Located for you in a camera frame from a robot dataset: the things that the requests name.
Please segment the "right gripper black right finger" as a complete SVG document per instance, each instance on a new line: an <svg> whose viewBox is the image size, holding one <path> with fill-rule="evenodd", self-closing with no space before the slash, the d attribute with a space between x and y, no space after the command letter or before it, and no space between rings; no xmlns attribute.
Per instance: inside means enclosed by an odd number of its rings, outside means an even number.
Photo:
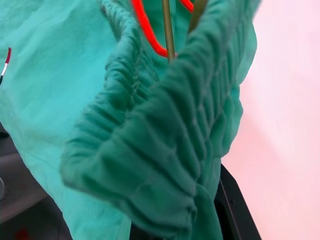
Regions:
<svg viewBox="0 0 320 240"><path fill-rule="evenodd" d="M214 205L225 240L262 239L237 181L224 165Z"/></svg>

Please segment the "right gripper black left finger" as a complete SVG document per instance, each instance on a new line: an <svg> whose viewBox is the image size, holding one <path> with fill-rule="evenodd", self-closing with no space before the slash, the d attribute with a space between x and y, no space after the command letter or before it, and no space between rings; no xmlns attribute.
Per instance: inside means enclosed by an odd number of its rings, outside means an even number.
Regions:
<svg viewBox="0 0 320 240"><path fill-rule="evenodd" d="M163 238L151 235L150 233L140 229L135 224L130 226L130 240L173 240L174 238Z"/></svg>

